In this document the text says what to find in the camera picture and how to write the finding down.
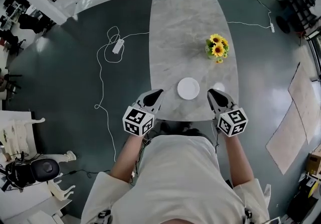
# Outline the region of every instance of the white shirt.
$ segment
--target white shirt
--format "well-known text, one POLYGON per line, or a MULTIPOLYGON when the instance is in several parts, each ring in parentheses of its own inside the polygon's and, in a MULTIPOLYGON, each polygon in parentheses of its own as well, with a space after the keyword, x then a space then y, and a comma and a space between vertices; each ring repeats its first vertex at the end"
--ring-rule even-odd
POLYGON ((203 137, 158 136, 145 148, 135 187, 99 173, 81 223, 159 224, 183 219, 195 224, 269 220, 257 179, 231 189, 214 147, 203 137))

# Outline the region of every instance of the flower bouquet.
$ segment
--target flower bouquet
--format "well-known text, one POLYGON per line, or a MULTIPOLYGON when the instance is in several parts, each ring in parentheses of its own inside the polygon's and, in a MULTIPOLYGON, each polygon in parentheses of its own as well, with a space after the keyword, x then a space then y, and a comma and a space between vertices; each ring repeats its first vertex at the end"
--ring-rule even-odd
POLYGON ((206 39, 205 52, 210 59, 216 60, 216 63, 222 63, 223 58, 227 58, 229 50, 227 40, 219 34, 213 34, 210 39, 206 39))

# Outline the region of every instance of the cardboard sheet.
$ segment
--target cardboard sheet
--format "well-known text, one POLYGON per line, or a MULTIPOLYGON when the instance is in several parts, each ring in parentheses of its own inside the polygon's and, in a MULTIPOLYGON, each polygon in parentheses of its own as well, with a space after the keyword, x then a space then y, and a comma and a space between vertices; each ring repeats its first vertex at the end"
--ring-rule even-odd
POLYGON ((288 91, 302 119, 307 143, 310 143, 320 122, 320 105, 302 64, 298 66, 288 91))
POLYGON ((295 160, 304 142, 302 121, 295 103, 292 102, 280 126, 266 145, 266 149, 283 175, 295 160))

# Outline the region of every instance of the fiducial marker cube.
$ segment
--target fiducial marker cube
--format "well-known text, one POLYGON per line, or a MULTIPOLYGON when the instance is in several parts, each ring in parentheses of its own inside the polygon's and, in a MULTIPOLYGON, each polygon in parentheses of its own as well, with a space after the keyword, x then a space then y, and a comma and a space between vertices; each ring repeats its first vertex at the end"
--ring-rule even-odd
POLYGON ((154 115, 128 106, 122 123, 126 132, 142 137, 154 126, 154 115))
POLYGON ((248 121, 243 108, 239 108, 220 114, 218 127, 228 137, 232 137, 244 132, 248 121))

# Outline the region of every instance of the person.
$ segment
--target person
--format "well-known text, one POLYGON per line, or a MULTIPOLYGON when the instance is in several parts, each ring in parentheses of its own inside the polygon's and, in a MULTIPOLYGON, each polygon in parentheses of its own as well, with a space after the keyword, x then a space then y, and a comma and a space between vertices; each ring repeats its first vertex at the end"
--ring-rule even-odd
POLYGON ((220 173, 214 146, 196 129, 154 137, 131 187, 143 137, 129 136, 110 173, 98 174, 81 223, 241 224, 248 210, 254 223, 268 221, 262 189, 238 137, 223 136, 233 189, 220 173))

